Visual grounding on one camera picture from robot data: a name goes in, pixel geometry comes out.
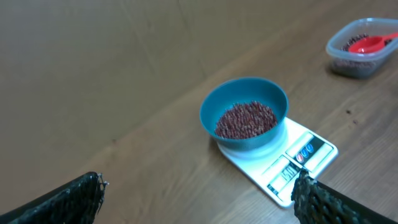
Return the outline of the red scoop with blue handle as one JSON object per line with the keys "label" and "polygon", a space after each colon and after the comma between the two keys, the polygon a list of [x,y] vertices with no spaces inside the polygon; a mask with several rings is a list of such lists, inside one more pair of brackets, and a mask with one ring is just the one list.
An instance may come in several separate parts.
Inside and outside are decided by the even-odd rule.
{"label": "red scoop with blue handle", "polygon": [[382,50],[388,40],[397,38],[397,33],[369,36],[355,42],[348,51],[355,54],[370,54]]}

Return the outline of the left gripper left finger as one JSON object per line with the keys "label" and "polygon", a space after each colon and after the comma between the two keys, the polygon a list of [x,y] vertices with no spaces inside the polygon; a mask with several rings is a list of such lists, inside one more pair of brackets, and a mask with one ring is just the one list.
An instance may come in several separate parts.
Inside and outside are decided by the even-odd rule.
{"label": "left gripper left finger", "polygon": [[1,215],[5,224],[92,224],[108,182],[87,172],[49,193]]}

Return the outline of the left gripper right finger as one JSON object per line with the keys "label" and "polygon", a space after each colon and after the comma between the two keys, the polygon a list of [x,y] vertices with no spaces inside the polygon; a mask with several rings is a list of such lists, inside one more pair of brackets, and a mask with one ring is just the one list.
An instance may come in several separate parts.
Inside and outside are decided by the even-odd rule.
{"label": "left gripper right finger", "polygon": [[311,178],[306,169],[299,172],[291,199],[301,224],[397,224]]}

